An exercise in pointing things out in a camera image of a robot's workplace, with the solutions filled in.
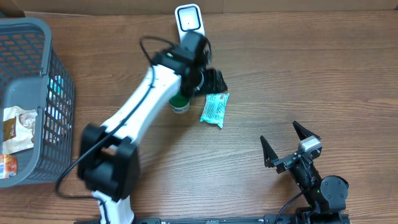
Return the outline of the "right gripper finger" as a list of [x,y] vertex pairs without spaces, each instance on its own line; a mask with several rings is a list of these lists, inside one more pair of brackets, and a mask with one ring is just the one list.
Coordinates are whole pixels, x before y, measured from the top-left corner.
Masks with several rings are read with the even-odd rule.
[[294,121],[293,123],[293,127],[299,137],[299,139],[302,141],[306,138],[309,138],[311,136],[316,137],[318,140],[321,140],[321,137],[318,136],[317,134],[309,131],[308,129],[304,128],[301,124],[299,124],[297,121]]
[[273,148],[271,148],[264,136],[261,136],[260,140],[264,155],[264,165],[268,168],[274,167],[275,163],[279,160],[279,157],[274,152]]

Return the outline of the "teal wipes packet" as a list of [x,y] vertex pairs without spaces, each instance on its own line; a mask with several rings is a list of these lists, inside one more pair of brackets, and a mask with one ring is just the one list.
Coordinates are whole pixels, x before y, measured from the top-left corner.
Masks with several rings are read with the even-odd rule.
[[228,99],[229,93],[207,94],[200,121],[205,121],[209,124],[216,124],[220,129],[222,129]]

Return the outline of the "green lid jar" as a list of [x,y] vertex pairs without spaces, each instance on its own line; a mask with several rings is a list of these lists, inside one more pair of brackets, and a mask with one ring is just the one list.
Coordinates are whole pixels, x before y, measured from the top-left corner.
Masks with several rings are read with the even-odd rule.
[[169,103],[174,113],[182,114],[190,108],[190,99],[183,96],[180,91],[169,100]]

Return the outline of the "beige snack pouch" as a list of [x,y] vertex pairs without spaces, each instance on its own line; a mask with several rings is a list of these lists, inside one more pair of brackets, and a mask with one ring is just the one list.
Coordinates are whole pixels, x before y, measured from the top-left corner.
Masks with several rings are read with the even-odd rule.
[[3,111],[2,153],[13,154],[34,147],[36,110],[18,106]]

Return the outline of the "orange Kleenex tissue pack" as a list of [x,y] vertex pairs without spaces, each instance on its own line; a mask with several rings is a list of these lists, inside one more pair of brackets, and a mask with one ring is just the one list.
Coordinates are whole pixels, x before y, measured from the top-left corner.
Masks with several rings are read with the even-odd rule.
[[17,159],[12,155],[0,155],[0,178],[8,179],[17,174]]

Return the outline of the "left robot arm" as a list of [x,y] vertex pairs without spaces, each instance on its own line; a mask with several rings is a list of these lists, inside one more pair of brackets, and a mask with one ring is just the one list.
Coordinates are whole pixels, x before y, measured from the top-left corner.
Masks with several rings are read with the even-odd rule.
[[98,203],[97,223],[134,223],[129,196],[139,179],[138,146],[166,103],[185,106],[192,98],[228,88],[219,70],[207,68],[211,44],[188,31],[179,44],[148,56],[142,83],[101,126],[88,124],[81,135],[78,177]]

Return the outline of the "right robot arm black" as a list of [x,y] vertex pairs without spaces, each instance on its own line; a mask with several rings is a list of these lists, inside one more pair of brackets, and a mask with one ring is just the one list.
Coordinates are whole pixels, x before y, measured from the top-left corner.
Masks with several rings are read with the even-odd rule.
[[349,223],[346,209],[349,183],[337,175],[321,177],[313,161],[322,152],[321,137],[297,121],[293,127],[300,139],[298,149],[279,158],[264,136],[260,137],[264,165],[281,174],[289,171],[300,192],[290,199],[276,215],[265,215],[264,223]]

